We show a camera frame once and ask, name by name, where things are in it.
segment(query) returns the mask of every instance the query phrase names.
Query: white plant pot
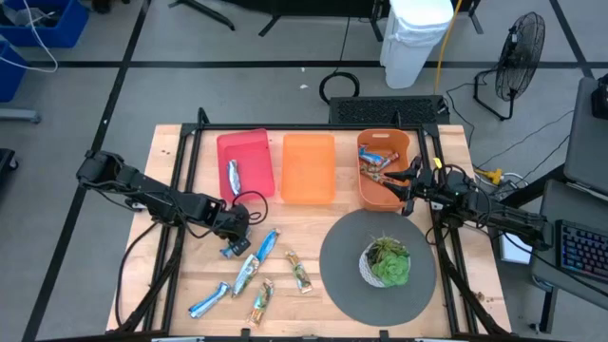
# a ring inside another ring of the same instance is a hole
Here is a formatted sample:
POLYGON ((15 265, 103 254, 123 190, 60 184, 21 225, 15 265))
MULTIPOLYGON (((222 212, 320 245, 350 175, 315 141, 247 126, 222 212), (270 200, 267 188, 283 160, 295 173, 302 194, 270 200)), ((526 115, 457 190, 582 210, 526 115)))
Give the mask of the white plant pot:
MULTIPOLYGON (((373 287, 377 288, 386 288, 387 286, 382 282, 382 280, 377 277, 372 271, 370 264, 368 263, 368 251, 370 250, 373 242, 363 251, 361 257, 359 258, 359 273, 373 287)), ((411 258, 408 257, 408 268, 411 268, 411 258)))

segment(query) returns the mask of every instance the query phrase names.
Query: fan stand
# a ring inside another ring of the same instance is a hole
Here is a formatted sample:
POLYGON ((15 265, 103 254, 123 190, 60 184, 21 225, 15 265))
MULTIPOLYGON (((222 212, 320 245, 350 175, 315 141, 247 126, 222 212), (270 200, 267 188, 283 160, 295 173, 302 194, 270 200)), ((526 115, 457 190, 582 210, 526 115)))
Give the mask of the fan stand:
POLYGON ((473 92, 473 99, 475 99, 475 101, 477 101, 478 104, 482 105, 485 109, 487 109, 490 113, 496 115, 501 121, 505 121, 505 120, 509 120, 511 119, 511 117, 513 117, 513 104, 515 102, 515 96, 517 95, 517 91, 515 89, 511 89, 509 91, 509 116, 505 117, 503 115, 501 115, 499 112, 497 112, 496 110, 494 110, 492 107, 490 107, 489 105, 485 104, 482 100, 479 99, 478 96, 478 89, 479 89, 479 77, 482 75, 487 75, 489 73, 492 72, 496 72, 495 69, 491 69, 491 70, 487 70, 487 71, 482 71, 480 73, 478 73, 475 76, 475 90, 473 92))

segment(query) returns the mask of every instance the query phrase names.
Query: fan grille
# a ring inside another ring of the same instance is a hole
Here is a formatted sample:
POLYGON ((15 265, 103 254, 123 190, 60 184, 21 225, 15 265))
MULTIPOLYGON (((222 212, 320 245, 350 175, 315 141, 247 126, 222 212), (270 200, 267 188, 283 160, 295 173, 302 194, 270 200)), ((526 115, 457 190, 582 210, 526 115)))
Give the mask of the fan grille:
POLYGON ((519 98, 530 85, 541 59, 544 20, 535 12, 521 16, 509 30, 496 66, 496 94, 505 101, 519 98))

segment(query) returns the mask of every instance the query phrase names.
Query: potted plant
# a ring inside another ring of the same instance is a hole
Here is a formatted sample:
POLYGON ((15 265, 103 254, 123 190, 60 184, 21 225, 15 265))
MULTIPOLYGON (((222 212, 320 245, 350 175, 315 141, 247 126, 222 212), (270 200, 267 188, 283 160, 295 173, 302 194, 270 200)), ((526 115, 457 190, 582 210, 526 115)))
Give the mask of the potted plant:
POLYGON ((377 288, 402 286, 409 279, 409 253, 392 237, 375 238, 359 258, 359 272, 377 288))

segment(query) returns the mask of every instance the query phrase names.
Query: wooden table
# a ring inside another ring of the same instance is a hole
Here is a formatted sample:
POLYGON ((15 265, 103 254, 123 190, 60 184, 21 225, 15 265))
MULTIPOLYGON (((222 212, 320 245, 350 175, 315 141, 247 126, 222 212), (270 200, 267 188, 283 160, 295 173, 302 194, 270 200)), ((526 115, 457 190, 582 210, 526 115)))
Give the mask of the wooden table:
MULTIPOLYGON (((159 125, 150 147, 145 174, 166 184, 171 181, 171 174, 176 157, 176 150, 181 127, 179 125, 159 125)), ((230 131, 204 131, 202 146, 199 152, 197 176, 194 192, 203 192, 219 198, 219 170, 216 138, 230 131)), ((268 131, 271 156, 275 174, 275 195, 268 199, 269 215, 260 225, 253 228, 252 247, 243 256, 225 259, 219 249, 225 242, 213 235, 196 240, 186 235, 180 278, 175 297, 171 335, 240 335, 242 328, 248 328, 245 317, 252 310, 254 298, 263 279, 269 277, 275 283, 275 295, 262 325, 252 329, 252 335, 260 336, 304 336, 317 335, 326 337, 377 337, 379 327, 368 326, 350 319, 332 302, 323 288, 319 273, 319 254, 321 244, 333 224, 351 211, 361 207, 357 190, 357 151, 356 138, 359 131, 315 131, 314 133, 331 133, 335 136, 336 148, 336 196, 331 205, 288 205, 280 196, 282 137, 289 132, 268 131), (272 228, 279 228, 282 235, 269 258, 259 268, 258 275, 239 298, 224 297, 216 307, 202 319, 193 319, 188 308, 195 302, 212 293, 220 281, 234 283, 244 258, 253 253, 272 228), (293 249, 302 259, 311 277, 314 290, 302 295, 296 288, 290 263, 284 252, 293 249)), ((420 147, 415 133, 409 133, 410 157, 420 154, 420 147)), ((446 163, 462 166, 473 174, 471 161, 466 147, 464 130, 461 126, 440 126, 441 144, 446 163)), ((427 138, 429 155, 432 152, 432 141, 427 138)), ((190 146, 187 146, 184 165, 189 163, 190 146)), ((182 172, 180 189, 183 189, 186 172, 182 172)), ((263 209, 261 203, 246 203, 251 211, 263 209)), ((409 217, 423 232, 431 226, 428 205, 419 202, 414 213, 409 217)), ((149 226, 150 217, 136 214, 131 226, 128 243, 149 226)), ((203 228, 194 226, 197 233, 203 228)), ((121 298, 122 319, 137 306, 152 276, 161 229, 153 231, 144 238, 131 252, 124 267, 123 289, 121 298)), ((468 281, 474 293, 483 294, 483 304, 488 312, 505 329, 510 331, 509 320, 504 305, 503 291, 496 269, 496 263, 488 237, 470 229, 461 229, 461 241, 468 281)), ((461 331, 466 331, 466 319, 463 301, 455 286, 454 298, 458 312, 461 331)), ((157 314, 153 328, 161 326, 162 308, 165 293, 159 295, 157 314)), ((114 315, 111 314, 108 328, 116 327, 114 315)), ((447 337, 450 336, 447 324, 447 310, 442 289, 442 281, 437 263, 437 281, 435 292, 425 310, 414 320, 393 327, 386 327, 392 337, 447 337)))

